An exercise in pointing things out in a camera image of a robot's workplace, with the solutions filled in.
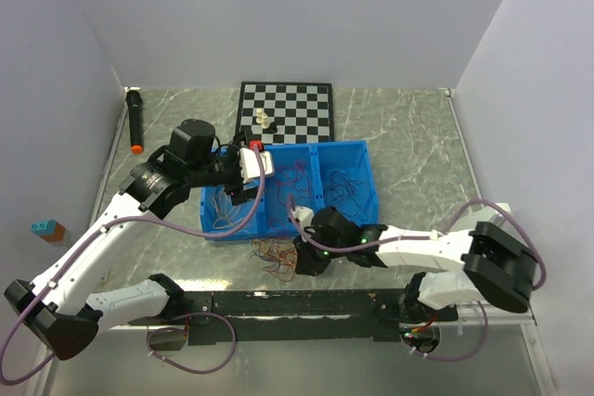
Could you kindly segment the blue three-compartment plastic bin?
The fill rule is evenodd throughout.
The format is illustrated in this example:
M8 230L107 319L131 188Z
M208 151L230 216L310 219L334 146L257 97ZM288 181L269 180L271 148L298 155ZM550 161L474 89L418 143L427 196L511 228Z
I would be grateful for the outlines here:
M295 204L320 211L333 207L358 224L376 224L378 194L364 141L268 146L275 174L265 179L261 204L230 240L292 237L297 234L286 210Z

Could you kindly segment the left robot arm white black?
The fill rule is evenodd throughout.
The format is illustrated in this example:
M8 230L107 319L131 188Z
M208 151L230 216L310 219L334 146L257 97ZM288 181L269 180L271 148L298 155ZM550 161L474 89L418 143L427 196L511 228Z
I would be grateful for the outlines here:
M214 127L188 119L175 127L168 144L136 165L108 207L53 266L31 281L15 280L5 297L18 323L27 326L60 360L82 352L94 338L142 317L164 324L183 312L183 289L163 274L121 288L105 297L94 294L117 256L150 225L167 226L166 216L197 187L221 186L235 205L259 205L262 185L274 171L269 151L250 131L215 147Z

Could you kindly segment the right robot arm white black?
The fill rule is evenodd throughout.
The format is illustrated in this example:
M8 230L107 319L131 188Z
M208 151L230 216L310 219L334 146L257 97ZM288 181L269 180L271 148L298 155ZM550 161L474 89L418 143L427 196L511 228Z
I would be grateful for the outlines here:
M458 210L446 229L414 231L387 224L358 225L333 207L288 207L298 232L299 275L322 274L335 258L370 268L413 267L405 308L425 320L447 306L484 300L508 313L526 313L539 259L527 236L501 228L514 224L510 206L479 200L470 215Z

